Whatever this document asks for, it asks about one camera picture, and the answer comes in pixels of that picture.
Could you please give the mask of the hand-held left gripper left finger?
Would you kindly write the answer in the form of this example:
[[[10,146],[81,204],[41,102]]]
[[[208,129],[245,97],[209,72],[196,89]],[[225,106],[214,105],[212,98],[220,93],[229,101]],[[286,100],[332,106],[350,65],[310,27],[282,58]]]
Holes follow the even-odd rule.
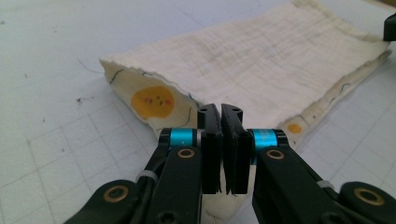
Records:
[[[222,133],[216,106],[197,111],[195,128],[165,128],[146,169],[158,177],[146,224],[218,224],[205,210],[220,191]]]

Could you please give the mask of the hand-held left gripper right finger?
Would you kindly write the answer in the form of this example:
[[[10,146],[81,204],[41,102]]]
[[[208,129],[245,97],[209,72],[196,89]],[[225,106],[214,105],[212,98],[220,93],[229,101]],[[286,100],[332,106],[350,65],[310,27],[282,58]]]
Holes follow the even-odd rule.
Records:
[[[246,130],[243,111],[221,106],[226,191],[248,191],[256,165],[252,204],[260,224],[343,224],[343,213],[321,178],[289,146],[281,130]]]

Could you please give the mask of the cream printed cloth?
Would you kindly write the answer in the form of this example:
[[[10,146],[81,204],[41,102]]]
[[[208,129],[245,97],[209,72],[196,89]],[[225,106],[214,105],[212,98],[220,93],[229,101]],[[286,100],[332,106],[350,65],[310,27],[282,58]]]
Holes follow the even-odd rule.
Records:
[[[207,104],[235,105],[248,128],[280,128],[297,148],[384,62],[381,37],[317,0],[291,0],[247,20],[101,58],[106,81],[155,133],[194,128]]]

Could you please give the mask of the white grid mat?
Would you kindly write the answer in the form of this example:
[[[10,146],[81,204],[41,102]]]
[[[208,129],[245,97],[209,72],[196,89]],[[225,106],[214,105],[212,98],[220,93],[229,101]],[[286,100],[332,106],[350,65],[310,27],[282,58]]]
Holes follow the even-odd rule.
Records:
[[[102,56],[248,18],[287,0],[0,0],[0,224],[63,224],[157,145],[106,83]],[[396,43],[299,148],[335,186],[396,197]]]

